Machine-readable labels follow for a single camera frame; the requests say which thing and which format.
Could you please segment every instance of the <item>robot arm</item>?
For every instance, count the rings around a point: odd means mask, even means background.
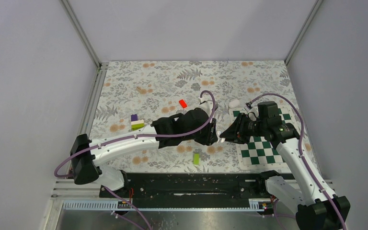
[[[250,110],[249,113],[253,113],[254,117],[239,114],[234,123],[220,137],[238,144],[248,143],[251,136],[264,137],[270,141],[273,148],[289,166],[301,193],[278,174],[265,178],[264,184],[267,192],[279,198],[296,214],[296,221],[301,230],[340,229],[341,222],[324,192],[332,198],[344,220],[350,209],[349,201],[345,196],[338,197],[312,162],[305,160],[308,158],[305,154],[306,150],[304,147],[301,151],[299,150],[299,139],[302,137],[292,124],[282,123],[277,104],[274,102],[259,103],[258,110],[256,110],[247,103],[245,108]],[[321,187],[317,185],[313,177],[321,183]]]
[[[182,141],[194,140],[202,145],[212,145],[218,140],[215,132],[216,119],[201,130],[187,135],[179,134],[193,131],[203,125],[210,117],[213,109],[212,102],[200,98],[201,104],[189,110],[186,114],[175,114],[162,117],[141,129],[121,134],[112,138],[88,140],[86,134],[79,135],[71,149],[71,155],[82,149],[98,146],[71,160],[75,184],[98,183],[111,190],[122,188],[127,181],[120,170],[106,165],[114,158],[138,152],[141,150],[161,149],[167,146],[177,146]]]

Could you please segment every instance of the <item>table surface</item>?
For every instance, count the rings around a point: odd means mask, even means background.
[[[287,97],[297,108],[286,65],[283,61],[122,61],[110,62],[93,121],[90,138],[109,138],[130,131],[130,115],[150,124],[160,117],[185,113],[199,104],[202,90],[211,91],[218,104],[217,131],[231,124],[228,104],[241,105],[274,92]],[[178,103],[184,99],[188,107]],[[275,96],[262,101],[285,104]],[[294,124],[300,129],[300,122]],[[304,135],[308,157],[317,165],[308,135]],[[193,154],[200,164],[193,165]],[[203,146],[184,141],[176,147],[145,150],[118,157],[108,164],[126,172],[150,173],[259,173],[241,170],[234,144]]]

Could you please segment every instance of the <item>green block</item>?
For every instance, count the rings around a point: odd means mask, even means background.
[[[193,164],[199,165],[199,153],[194,154]]]
[[[265,156],[265,150],[264,149],[258,149],[257,150],[257,156],[264,157]]]
[[[132,125],[132,130],[140,129],[143,128],[144,126],[145,126],[144,123]]]
[[[269,164],[273,164],[275,163],[276,161],[274,160],[274,156],[268,156],[266,157],[266,160],[267,160],[267,163]]]

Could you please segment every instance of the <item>chessboard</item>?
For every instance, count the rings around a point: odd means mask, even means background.
[[[281,116],[283,124],[296,124],[292,108],[289,105],[278,105],[278,113]],[[231,121],[235,121],[240,113],[246,113],[244,108],[230,109],[229,114]],[[268,171],[277,170],[282,173],[290,173],[290,169],[278,154],[272,148],[270,142],[264,137],[251,137],[248,144],[236,144],[236,151],[239,159],[239,166],[242,170]]]

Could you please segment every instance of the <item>white wall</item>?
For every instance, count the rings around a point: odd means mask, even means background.
[[[70,0],[101,61],[285,59],[315,0]]]
[[[58,0],[0,0],[0,230],[35,230],[95,67]]]
[[[289,65],[322,172],[368,229],[368,1],[324,1]]]

